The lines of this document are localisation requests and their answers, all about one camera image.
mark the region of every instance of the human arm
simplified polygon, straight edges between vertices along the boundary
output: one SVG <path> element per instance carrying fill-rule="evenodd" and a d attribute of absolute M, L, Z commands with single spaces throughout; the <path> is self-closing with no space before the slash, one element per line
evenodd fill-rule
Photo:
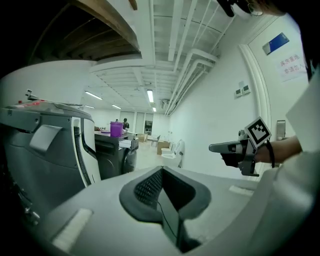
<path fill-rule="evenodd" d="M 299 154 L 302 151 L 297 136 L 293 136 L 284 140 L 270 142 L 273 153 L 274 162 L 282 164 L 288 158 Z M 255 155 L 256 162 L 271 163 L 270 153 L 266 145 L 260 147 Z"/>

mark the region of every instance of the pipe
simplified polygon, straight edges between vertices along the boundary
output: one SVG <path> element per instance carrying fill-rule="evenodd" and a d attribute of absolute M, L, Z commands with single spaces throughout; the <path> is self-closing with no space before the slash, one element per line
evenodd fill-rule
<path fill-rule="evenodd" d="M 153 49 L 153 64 L 156 65 L 156 46 L 155 46 L 155 13 L 154 13 L 154 0 L 150 0 L 151 11 L 151 34 L 152 34 L 152 49 Z"/>
<path fill-rule="evenodd" d="M 171 111 L 170 115 L 177 109 L 179 106 L 180 102 L 182 101 L 183 97 L 185 96 L 186 92 L 190 89 L 190 87 L 204 74 L 206 73 L 204 70 L 202 70 L 193 80 L 192 82 L 188 85 L 188 87 L 184 90 L 180 100 L 178 101 L 177 105 L 175 105 L 174 109 Z"/>
<path fill-rule="evenodd" d="M 190 62 L 191 57 L 193 56 L 193 54 L 199 55 L 199 56 L 201 56 L 201 57 L 204 57 L 204 58 L 206 58 L 206 59 L 212 60 L 212 61 L 214 61 L 214 62 L 217 62 L 217 61 L 218 61 L 218 58 L 217 58 L 216 56 L 213 56 L 212 54 L 209 54 L 209 53 L 207 53 L 207 52 L 205 52 L 205 51 L 203 51 L 203 50 L 199 50 L 199 49 L 195 49 L 195 48 L 194 48 L 194 49 L 191 49 L 191 50 L 188 52 L 188 54 L 186 55 L 186 58 L 185 58 L 183 67 L 182 67 L 182 69 L 181 69 L 181 71 L 180 71 L 179 77 L 178 77 L 178 79 L 177 79 L 177 81 L 176 81 L 176 84 L 175 84 L 175 87 L 174 87 L 174 89 L 173 89 L 173 93 L 172 93 L 171 99 L 170 99 L 170 101 L 169 101 L 168 107 L 170 106 L 170 104 L 171 104 L 171 102 L 172 102 L 172 100 L 173 100 L 173 98 L 174 98 L 174 95 L 175 95 L 175 93 L 176 93 L 176 91 L 177 91 L 177 89 L 178 89 L 178 87 L 179 87 L 179 85 L 180 85 L 180 83 L 181 83 L 181 81 L 182 81 L 182 78 L 183 78 L 183 76 L 184 76 L 184 74 L 185 74 L 185 72 L 186 72 L 186 69 L 187 69 L 187 67 L 188 67 L 188 64 L 189 64 L 189 62 Z"/>
<path fill-rule="evenodd" d="M 210 50 L 210 53 L 212 53 L 212 51 L 216 48 L 216 46 L 218 45 L 218 43 L 220 42 L 221 38 L 224 36 L 224 34 L 226 33 L 227 29 L 230 27 L 231 23 L 234 21 L 236 16 L 233 16 L 233 18 L 230 20 L 230 22 L 228 23 L 228 25 L 226 26 L 226 28 L 223 30 L 223 32 L 219 35 L 218 39 L 216 40 L 215 44 L 213 45 L 213 47 Z"/>
<path fill-rule="evenodd" d="M 169 45 L 169 54 L 168 54 L 168 61 L 170 62 L 172 62 L 175 57 L 176 44 L 177 44 L 178 35 L 179 35 L 179 27 L 180 27 L 183 7 L 184 7 L 184 0 L 174 0 L 170 45 Z"/>
<path fill-rule="evenodd" d="M 157 107 L 157 102 L 158 102 L 158 85 L 157 85 L 157 72 L 156 72 L 156 71 L 154 71 L 154 87 L 155 87 L 154 103 L 155 103 L 155 107 Z"/>
<path fill-rule="evenodd" d="M 198 27 L 198 31 L 197 31 L 196 34 L 195 34 L 195 37 L 194 37 L 194 40 L 193 40 L 193 43 L 192 43 L 191 47 L 194 47 L 195 41 L 196 41 L 196 39 L 197 39 L 197 36 L 198 36 L 199 31 L 200 31 L 201 25 L 202 25 L 202 23 L 204 22 L 204 19 L 205 19 L 205 17 L 206 17 L 206 14 L 207 14 L 207 11 L 208 11 L 208 9 L 209 9 L 209 5 L 210 5 L 211 1 L 212 1 L 212 0 L 209 0 L 209 1 L 208 1 L 208 4 L 207 4 L 206 9 L 205 9 L 205 11 L 204 11 L 202 20 L 201 20 L 200 25 L 199 25 L 199 27 Z"/>
<path fill-rule="evenodd" d="M 188 80 L 190 79 L 190 77 L 191 77 L 191 75 L 193 74 L 193 72 L 196 70 L 198 64 L 203 64 L 203 65 L 206 65 L 206 66 L 211 67 L 211 68 L 214 66 L 211 62 L 209 62 L 209 61 L 207 61 L 207 60 L 200 59 L 200 58 L 199 58 L 199 59 L 196 59 L 196 60 L 194 61 L 194 63 L 192 64 L 192 66 L 191 66 L 191 68 L 190 68 L 190 71 L 189 71 L 188 74 L 185 76 L 185 79 L 184 79 L 184 81 L 182 82 L 182 84 L 181 84 L 181 86 L 180 86 L 180 89 L 179 89 L 177 95 L 175 96 L 174 101 L 173 101 L 172 104 L 167 108 L 167 114 L 169 113 L 169 111 L 172 109 L 172 107 L 174 106 L 175 102 L 176 102 L 177 99 L 179 98 L 182 90 L 184 89 L 185 85 L 187 84 L 187 82 L 188 82 Z"/>
<path fill-rule="evenodd" d="M 202 38 L 202 36 L 203 36 L 204 32 L 206 31 L 208 25 L 210 24 L 210 22 L 211 22 L 212 19 L 214 18 L 215 14 L 216 14 L 216 12 L 217 12 L 217 10 L 218 10 L 218 8 L 219 8 L 219 4 L 218 4 L 218 6 L 215 8 L 215 10 L 214 10 L 211 18 L 209 19 L 208 23 L 205 25 L 204 30 L 202 31 L 202 33 L 201 33 L 199 39 L 196 41 L 195 45 L 197 45 L 197 43 L 199 42 L 199 40 Z"/>
<path fill-rule="evenodd" d="M 185 45 L 186 37 L 187 37 L 188 31 L 189 31 L 189 27 L 190 27 L 190 24 L 191 24 L 192 17 L 194 15 L 194 12 L 195 12 L 195 9 L 196 9 L 197 2 L 198 2 L 198 0 L 192 0 L 192 2 L 191 2 L 191 6 L 190 6 L 190 9 L 189 9 L 188 17 L 186 18 L 186 21 L 185 21 L 184 31 L 183 31 L 183 34 L 182 34 L 182 38 L 181 38 L 178 54 L 176 56 L 176 60 L 175 60 L 174 68 L 173 68 L 174 72 L 176 72 L 177 68 L 178 68 L 178 64 L 179 64 L 179 60 L 180 60 L 180 57 L 181 57 L 182 49 L 183 49 L 183 47 Z"/>

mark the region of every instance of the sign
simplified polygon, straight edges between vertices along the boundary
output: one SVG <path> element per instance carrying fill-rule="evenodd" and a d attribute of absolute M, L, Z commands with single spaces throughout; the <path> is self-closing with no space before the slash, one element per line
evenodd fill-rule
<path fill-rule="evenodd" d="M 248 134 L 256 149 L 271 137 L 271 132 L 260 116 L 246 126 L 244 131 Z"/>
<path fill-rule="evenodd" d="M 281 81 L 304 77 L 307 75 L 304 56 L 300 53 L 285 54 L 274 61 L 275 69 L 280 75 Z"/>

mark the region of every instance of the box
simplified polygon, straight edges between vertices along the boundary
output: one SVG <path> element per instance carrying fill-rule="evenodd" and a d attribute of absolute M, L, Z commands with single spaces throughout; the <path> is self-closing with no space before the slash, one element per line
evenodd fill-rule
<path fill-rule="evenodd" d="M 159 141 L 158 142 L 158 148 L 156 150 L 156 154 L 157 155 L 161 155 L 161 149 L 169 149 L 170 148 L 170 142 L 166 142 L 166 141 Z"/>
<path fill-rule="evenodd" d="M 139 142 L 146 142 L 148 135 L 147 134 L 139 134 L 137 137 L 139 138 Z"/>

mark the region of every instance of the wrist strap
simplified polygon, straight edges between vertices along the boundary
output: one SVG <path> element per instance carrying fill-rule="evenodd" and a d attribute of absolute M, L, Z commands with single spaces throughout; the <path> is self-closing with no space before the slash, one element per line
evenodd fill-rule
<path fill-rule="evenodd" d="M 269 139 L 266 141 L 266 148 L 269 150 L 272 168 L 275 168 L 275 154 L 274 154 L 274 149 L 272 148 Z"/>

